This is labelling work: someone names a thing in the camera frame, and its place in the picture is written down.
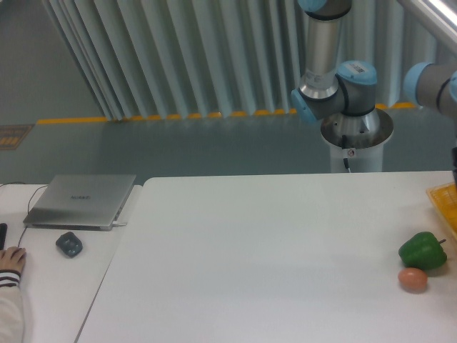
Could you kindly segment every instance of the hand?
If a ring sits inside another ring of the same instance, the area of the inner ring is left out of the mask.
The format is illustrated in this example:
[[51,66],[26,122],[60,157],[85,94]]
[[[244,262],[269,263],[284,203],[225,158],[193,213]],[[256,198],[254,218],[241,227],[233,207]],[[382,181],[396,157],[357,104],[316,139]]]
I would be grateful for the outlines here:
[[9,247],[7,250],[0,250],[0,270],[8,269],[21,273],[25,263],[25,248]]

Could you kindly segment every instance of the yellow floor line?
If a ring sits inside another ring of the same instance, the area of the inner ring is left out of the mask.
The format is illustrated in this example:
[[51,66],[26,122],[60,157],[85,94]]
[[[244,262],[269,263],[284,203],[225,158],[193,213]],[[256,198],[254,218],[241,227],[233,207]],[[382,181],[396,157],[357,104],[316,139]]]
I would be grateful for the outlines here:
[[[385,104],[377,104],[377,109],[415,109],[416,106],[411,102],[399,102],[394,104],[391,107],[387,107]],[[290,109],[288,112],[289,114],[296,114],[297,111],[295,109]],[[284,115],[286,111],[283,109],[277,109],[274,112],[267,111],[265,109],[259,109],[253,113],[254,116],[277,116],[277,115]],[[230,116],[232,117],[243,117],[249,116],[244,111],[235,111]],[[206,116],[207,118],[223,118],[221,112],[211,112]],[[191,113],[187,116],[188,119],[202,119],[202,115],[199,113]],[[179,114],[169,114],[166,116],[167,120],[179,120],[182,119]],[[146,120],[162,120],[162,118],[158,114],[154,114],[148,116],[147,118],[143,118],[142,116],[133,116],[131,118],[122,119],[122,121],[146,121]],[[108,119],[102,116],[95,116],[95,117],[87,117],[87,118],[62,118],[62,119],[40,119],[36,122],[37,125],[47,125],[47,124],[80,124],[80,123],[105,123],[109,122]]]

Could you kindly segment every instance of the egg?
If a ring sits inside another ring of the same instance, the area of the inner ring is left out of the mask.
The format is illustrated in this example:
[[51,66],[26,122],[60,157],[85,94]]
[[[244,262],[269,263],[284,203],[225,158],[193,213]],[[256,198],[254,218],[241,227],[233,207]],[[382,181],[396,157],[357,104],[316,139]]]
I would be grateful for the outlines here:
[[398,273],[400,284],[407,290],[420,292],[427,287],[427,274],[417,268],[405,268]]

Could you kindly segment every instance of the laptop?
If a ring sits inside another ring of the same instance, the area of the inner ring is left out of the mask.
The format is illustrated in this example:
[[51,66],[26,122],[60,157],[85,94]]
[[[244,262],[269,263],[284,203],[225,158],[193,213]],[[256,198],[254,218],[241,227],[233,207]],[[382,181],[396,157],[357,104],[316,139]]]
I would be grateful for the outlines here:
[[56,175],[24,219],[29,227],[109,231],[136,175]]

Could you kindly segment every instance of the vertical blinds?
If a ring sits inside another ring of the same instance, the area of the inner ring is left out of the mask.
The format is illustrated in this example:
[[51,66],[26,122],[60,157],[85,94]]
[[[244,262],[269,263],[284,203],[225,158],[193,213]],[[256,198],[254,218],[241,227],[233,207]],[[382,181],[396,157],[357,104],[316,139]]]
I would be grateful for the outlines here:
[[[108,119],[291,110],[308,17],[296,0],[45,0]],[[378,71],[378,103],[401,98],[420,61],[452,59],[395,0],[353,0],[339,62]]]

